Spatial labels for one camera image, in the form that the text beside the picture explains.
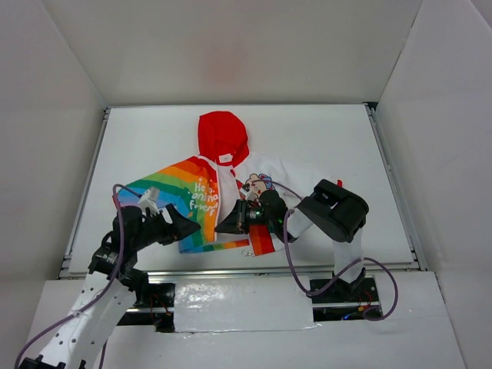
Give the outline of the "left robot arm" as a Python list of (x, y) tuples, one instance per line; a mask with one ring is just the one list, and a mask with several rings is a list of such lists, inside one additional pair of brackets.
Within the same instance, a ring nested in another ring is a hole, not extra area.
[(118, 322), (151, 296), (148, 273), (135, 268), (137, 253), (180, 241), (200, 230), (173, 205), (152, 213), (118, 207), (112, 229), (91, 257), (85, 283), (67, 316), (35, 335), (19, 352), (16, 368), (88, 368)]

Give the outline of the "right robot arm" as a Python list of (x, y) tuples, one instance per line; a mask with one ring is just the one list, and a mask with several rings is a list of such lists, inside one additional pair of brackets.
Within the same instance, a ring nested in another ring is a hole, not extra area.
[[(369, 212), (367, 202), (360, 196), (328, 180), (321, 180), (311, 195), (289, 209), (283, 198), (268, 189), (255, 195), (254, 180), (241, 187), (243, 199), (237, 200), (231, 213), (215, 228), (219, 234), (253, 235), (254, 226), (265, 226), (284, 243), (288, 266), (300, 289), (314, 297), (334, 288), (343, 301), (353, 300), (361, 292), (365, 276), (363, 266), (361, 230)], [(335, 270), (326, 287), (309, 291), (301, 283), (294, 269), (289, 246), (316, 226), (334, 244)]]

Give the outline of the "rainbow and white hooded jacket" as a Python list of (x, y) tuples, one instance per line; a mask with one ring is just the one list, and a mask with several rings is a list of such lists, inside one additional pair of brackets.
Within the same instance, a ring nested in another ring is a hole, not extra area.
[(157, 188), (158, 208), (172, 204), (199, 223), (199, 231), (178, 242), (182, 254), (250, 247), (261, 256), (284, 247), (272, 228), (257, 225), (241, 235), (214, 230), (242, 197), (241, 186), (251, 185), (256, 201), (266, 191), (287, 199), (309, 195), (324, 177), (320, 171), (251, 151), (243, 122), (229, 111), (213, 111), (199, 118), (197, 155), (133, 181), (119, 191), (118, 200), (123, 206), (136, 205), (149, 188)]

